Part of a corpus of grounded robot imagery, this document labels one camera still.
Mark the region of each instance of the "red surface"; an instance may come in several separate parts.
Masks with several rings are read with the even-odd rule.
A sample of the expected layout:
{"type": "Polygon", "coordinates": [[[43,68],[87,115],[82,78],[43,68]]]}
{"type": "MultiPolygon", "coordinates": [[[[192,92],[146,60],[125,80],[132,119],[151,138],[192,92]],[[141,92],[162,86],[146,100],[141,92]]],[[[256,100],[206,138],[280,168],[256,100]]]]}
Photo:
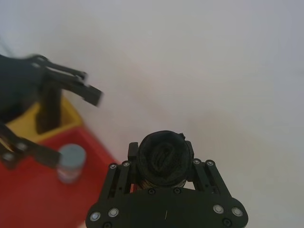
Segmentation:
{"type": "Polygon", "coordinates": [[[63,184],[56,170],[33,159],[22,161],[9,171],[0,164],[1,228],[76,228],[97,201],[108,165],[114,160],[82,127],[63,132],[42,144],[58,150],[76,143],[87,152],[80,179],[63,184]]]}

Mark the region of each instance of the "white background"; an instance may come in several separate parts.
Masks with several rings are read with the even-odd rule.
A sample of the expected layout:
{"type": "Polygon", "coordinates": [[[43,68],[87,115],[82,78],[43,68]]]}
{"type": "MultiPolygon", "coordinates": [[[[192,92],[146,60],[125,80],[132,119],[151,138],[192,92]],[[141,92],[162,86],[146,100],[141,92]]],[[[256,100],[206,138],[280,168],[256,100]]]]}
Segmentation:
{"type": "Polygon", "coordinates": [[[249,228],[302,227],[302,0],[0,0],[0,38],[86,71],[99,108],[69,95],[112,155],[183,132],[216,161],[249,228]]]}

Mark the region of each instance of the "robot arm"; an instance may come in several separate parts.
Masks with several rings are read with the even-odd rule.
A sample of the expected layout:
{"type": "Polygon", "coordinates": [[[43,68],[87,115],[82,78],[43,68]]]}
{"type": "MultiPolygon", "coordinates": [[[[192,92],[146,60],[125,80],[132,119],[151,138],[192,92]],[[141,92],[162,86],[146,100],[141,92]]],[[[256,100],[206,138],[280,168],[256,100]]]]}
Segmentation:
{"type": "Polygon", "coordinates": [[[169,131],[148,135],[140,147],[131,143],[128,160],[109,166],[87,228],[245,227],[248,214],[231,197],[215,162],[192,155],[191,143],[169,131]],[[186,180],[195,190],[183,188],[186,180]]]}

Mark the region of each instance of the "yellow container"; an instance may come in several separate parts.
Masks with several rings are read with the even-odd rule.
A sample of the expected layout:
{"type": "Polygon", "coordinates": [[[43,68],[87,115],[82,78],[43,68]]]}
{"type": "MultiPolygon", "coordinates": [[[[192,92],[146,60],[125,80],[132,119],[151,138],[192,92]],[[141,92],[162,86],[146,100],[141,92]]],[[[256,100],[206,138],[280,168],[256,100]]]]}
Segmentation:
{"type": "Polygon", "coordinates": [[[35,103],[22,116],[9,122],[7,126],[19,137],[29,139],[33,142],[40,142],[58,133],[76,126],[82,126],[83,121],[76,109],[66,98],[61,101],[61,124],[59,128],[49,132],[38,134],[36,131],[35,117],[39,110],[39,103],[35,103]]]}

